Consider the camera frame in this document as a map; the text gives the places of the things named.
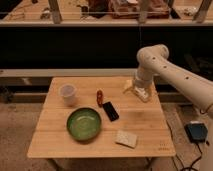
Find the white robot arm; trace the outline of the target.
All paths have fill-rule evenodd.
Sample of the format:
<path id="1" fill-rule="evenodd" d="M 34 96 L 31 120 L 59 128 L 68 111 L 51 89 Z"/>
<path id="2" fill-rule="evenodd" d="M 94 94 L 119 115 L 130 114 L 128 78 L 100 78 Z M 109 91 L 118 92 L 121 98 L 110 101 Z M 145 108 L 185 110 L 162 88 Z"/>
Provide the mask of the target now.
<path id="1" fill-rule="evenodd" d="M 125 84 L 143 102 L 151 96 L 150 86 L 158 74 L 195 106 L 211 118 L 207 143 L 202 154 L 199 171 L 213 170 L 213 81 L 209 81 L 168 61 L 169 50 L 163 45 L 146 46 L 137 52 L 138 69 Z"/>

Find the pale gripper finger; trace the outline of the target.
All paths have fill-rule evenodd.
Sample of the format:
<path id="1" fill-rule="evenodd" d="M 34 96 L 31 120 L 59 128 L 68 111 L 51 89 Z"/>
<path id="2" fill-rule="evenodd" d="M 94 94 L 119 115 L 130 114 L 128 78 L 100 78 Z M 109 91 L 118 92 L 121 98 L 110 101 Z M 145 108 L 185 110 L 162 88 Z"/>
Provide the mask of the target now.
<path id="1" fill-rule="evenodd" d="M 133 82 L 131 80 L 127 80 L 124 84 L 123 92 L 126 93 L 133 88 Z"/>
<path id="2" fill-rule="evenodd" d="M 151 98 L 151 92 L 148 90 L 138 91 L 137 94 L 144 103 L 147 103 Z"/>

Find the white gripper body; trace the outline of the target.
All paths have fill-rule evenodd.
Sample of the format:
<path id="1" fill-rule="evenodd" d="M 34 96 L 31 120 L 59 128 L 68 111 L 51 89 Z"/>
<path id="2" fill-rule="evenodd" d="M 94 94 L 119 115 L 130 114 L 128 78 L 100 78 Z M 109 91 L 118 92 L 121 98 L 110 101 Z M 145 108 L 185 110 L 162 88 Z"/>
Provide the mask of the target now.
<path id="1" fill-rule="evenodd" d="M 133 89 L 139 94 L 150 94 L 152 82 L 152 77 L 144 78 L 135 75 L 133 77 Z"/>

